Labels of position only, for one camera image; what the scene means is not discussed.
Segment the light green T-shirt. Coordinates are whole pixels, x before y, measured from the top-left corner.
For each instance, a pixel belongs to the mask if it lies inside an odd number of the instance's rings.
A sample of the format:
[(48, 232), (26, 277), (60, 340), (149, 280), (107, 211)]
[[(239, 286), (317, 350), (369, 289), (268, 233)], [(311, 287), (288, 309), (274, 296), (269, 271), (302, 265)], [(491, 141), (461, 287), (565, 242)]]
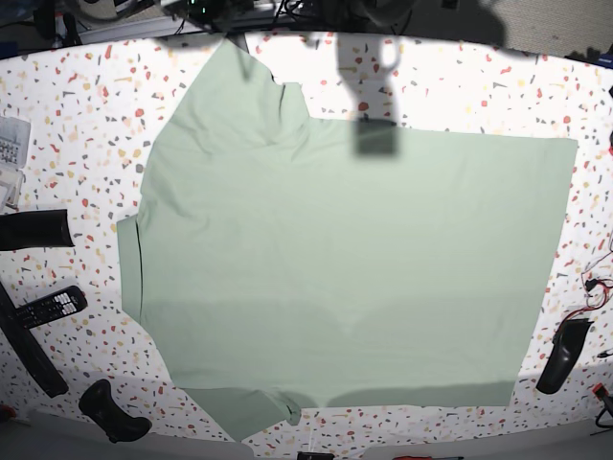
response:
[(123, 310), (236, 440), (306, 408), (505, 406), (577, 150), (313, 118), (222, 40), (117, 225)]

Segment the black TV remote control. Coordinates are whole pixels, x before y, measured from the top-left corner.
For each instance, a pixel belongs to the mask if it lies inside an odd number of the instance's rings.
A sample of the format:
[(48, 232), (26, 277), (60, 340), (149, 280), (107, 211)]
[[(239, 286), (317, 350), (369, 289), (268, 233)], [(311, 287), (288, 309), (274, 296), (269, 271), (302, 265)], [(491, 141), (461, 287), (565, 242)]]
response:
[(15, 315), (17, 322), (29, 330), (81, 312), (87, 306), (80, 288), (70, 286), (17, 308)]

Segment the black game controller grip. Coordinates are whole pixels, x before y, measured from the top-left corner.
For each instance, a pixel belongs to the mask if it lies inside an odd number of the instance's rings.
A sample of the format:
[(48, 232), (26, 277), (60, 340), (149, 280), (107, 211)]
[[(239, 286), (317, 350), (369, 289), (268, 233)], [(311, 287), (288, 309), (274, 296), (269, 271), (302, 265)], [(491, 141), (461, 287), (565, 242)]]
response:
[(148, 434), (152, 423), (145, 417), (132, 417), (113, 400), (111, 383), (99, 379), (79, 399), (80, 412), (100, 427), (113, 443), (135, 442)]

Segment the long black bar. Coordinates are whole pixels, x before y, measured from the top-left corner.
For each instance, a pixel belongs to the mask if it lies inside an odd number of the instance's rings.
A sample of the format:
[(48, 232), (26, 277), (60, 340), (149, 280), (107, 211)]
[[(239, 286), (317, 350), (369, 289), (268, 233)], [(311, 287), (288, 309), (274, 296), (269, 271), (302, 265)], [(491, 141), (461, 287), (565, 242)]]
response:
[(1, 287), (1, 330), (26, 371), (49, 398), (68, 392), (68, 384), (34, 336), (18, 322), (16, 307), (4, 287)]

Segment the clear plastic parts box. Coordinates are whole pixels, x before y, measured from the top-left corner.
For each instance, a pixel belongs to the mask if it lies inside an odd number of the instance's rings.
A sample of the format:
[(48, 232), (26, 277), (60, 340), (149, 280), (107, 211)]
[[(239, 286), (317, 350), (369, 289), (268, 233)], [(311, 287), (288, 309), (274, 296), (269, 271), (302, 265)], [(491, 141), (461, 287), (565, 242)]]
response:
[(31, 125), (14, 117), (1, 117), (1, 209), (18, 207), (28, 159)]

